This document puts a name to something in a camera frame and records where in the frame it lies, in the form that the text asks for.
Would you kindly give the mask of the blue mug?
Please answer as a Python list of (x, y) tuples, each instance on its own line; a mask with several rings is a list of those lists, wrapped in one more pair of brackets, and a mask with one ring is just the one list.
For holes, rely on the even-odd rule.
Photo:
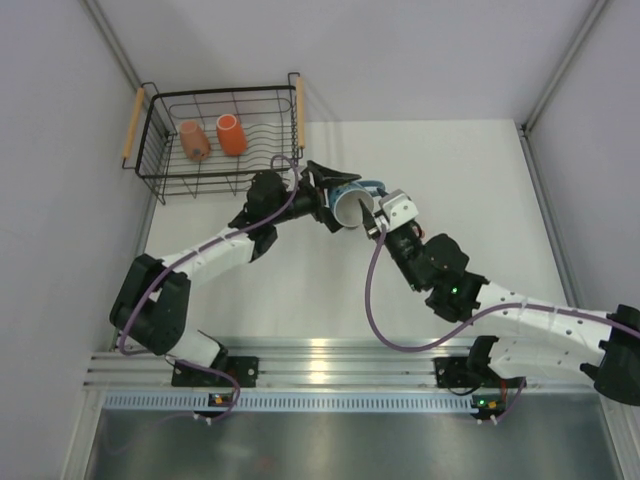
[(381, 182), (378, 180), (359, 180), (338, 188), (330, 189), (328, 192), (328, 208), (334, 217), (345, 228), (357, 228), (362, 224), (361, 209), (359, 199), (364, 200), (371, 211), (375, 207), (375, 199), (365, 198), (362, 189), (363, 182)]

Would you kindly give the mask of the orange mug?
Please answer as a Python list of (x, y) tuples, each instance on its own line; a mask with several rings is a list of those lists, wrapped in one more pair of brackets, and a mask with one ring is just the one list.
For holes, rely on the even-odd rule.
[(216, 121), (216, 134), (222, 151), (228, 156), (240, 156), (248, 148), (244, 128), (236, 115), (219, 116)]

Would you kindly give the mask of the salmon dotted mug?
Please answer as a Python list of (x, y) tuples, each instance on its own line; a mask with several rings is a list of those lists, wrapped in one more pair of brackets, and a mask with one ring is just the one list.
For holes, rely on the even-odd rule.
[(186, 120), (179, 125), (179, 137), (186, 157), (195, 162), (205, 160), (211, 153), (211, 144), (196, 120)]

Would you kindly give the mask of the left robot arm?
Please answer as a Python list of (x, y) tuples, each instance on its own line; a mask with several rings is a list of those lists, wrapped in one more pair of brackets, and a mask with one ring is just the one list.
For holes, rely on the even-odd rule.
[(164, 258), (142, 254), (132, 262), (109, 314), (120, 331), (118, 347), (133, 339), (144, 351), (168, 356), (193, 368), (204, 384), (215, 386), (227, 376), (225, 347), (191, 326), (191, 293), (223, 273), (262, 257), (277, 239), (279, 223), (312, 216), (330, 232), (331, 190), (359, 180), (359, 175), (313, 161), (303, 170), (291, 167), (290, 183), (273, 169), (258, 172), (246, 192), (239, 214), (212, 238)]

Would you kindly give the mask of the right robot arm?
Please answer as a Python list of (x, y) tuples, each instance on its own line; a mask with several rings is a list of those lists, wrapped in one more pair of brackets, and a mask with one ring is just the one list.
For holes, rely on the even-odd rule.
[(374, 335), (396, 351), (431, 350), (473, 326), (488, 334), (475, 340), (467, 372), (476, 384), (499, 378), (539, 378), (584, 383), (626, 405), (639, 403), (639, 311), (613, 312), (543, 302), (502, 287), (467, 269), (468, 256), (446, 234), (423, 240), (417, 207), (401, 190), (383, 192), (377, 208), (360, 206), (374, 252), (387, 250), (425, 304), (454, 329), (422, 346), (402, 346), (379, 329)]

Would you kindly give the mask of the aluminium mounting rail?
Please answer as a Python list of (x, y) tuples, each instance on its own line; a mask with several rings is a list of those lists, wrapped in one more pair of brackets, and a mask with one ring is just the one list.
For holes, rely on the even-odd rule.
[[(284, 338), (223, 337), (229, 353), (259, 359), (258, 390), (320, 391), (433, 391), (436, 389), (434, 359), (466, 356), (473, 339), (457, 337), (440, 347), (420, 353), (394, 351), (375, 338)], [(560, 378), (542, 376), (524, 365), (514, 354), (520, 344), (541, 347), (538, 341), (508, 339), (506, 361), (518, 363), (531, 391), (565, 393), (587, 391), (594, 382), (576, 370), (587, 360), (575, 347), (543, 347), (540, 356), (549, 358)], [(83, 379), (86, 390), (166, 390), (171, 387), (169, 363), (152, 354), (123, 356), (117, 352), (91, 355)]]

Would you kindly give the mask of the right aluminium frame post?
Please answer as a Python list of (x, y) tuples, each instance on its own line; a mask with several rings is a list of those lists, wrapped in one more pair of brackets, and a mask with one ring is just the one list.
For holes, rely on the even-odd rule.
[(596, 0), (589, 3), (586, 13), (571, 34), (529, 113), (520, 124), (522, 138), (528, 138), (531, 135), (612, 4), (611, 0)]

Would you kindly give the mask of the aluminium frame post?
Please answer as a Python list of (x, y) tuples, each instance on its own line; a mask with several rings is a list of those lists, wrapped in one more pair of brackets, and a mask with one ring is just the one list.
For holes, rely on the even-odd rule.
[(529, 113), (520, 124), (522, 138), (528, 138), (531, 135), (612, 4), (611, 0), (596, 0), (589, 3), (586, 13), (571, 34)]
[(125, 47), (100, 2), (97, 0), (80, 0), (79, 3), (85, 10), (87, 17), (94, 25), (99, 37), (109, 50), (129, 86), (134, 91), (142, 87), (145, 92), (145, 99), (149, 101), (151, 99), (149, 95), (150, 91), (143, 86), (143, 81), (138, 75), (130, 56), (126, 52)]

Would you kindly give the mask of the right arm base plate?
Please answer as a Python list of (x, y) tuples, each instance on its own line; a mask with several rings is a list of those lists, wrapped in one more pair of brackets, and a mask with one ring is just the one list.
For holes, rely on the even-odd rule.
[(473, 365), (467, 357), (437, 357), (433, 360), (438, 388), (454, 394), (470, 394), (482, 388), (517, 388), (522, 377), (503, 378), (487, 366)]

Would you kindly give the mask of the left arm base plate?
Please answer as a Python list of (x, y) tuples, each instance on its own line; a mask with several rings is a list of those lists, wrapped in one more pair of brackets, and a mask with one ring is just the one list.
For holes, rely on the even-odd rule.
[[(254, 388), (259, 373), (259, 358), (255, 356), (227, 356), (213, 369), (232, 377), (241, 388)], [(231, 382), (223, 377), (206, 373), (200, 369), (178, 364), (173, 368), (172, 387), (230, 387)]]

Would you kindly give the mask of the left aluminium frame post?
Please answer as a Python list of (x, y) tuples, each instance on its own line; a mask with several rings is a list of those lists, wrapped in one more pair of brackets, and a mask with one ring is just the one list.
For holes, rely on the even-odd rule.
[(150, 91), (143, 86), (143, 81), (138, 75), (130, 56), (126, 52), (125, 47), (100, 2), (97, 0), (80, 0), (79, 3), (85, 10), (87, 17), (94, 25), (99, 37), (109, 50), (129, 86), (134, 91), (142, 87), (145, 92), (145, 99), (149, 101), (151, 99), (149, 95)]

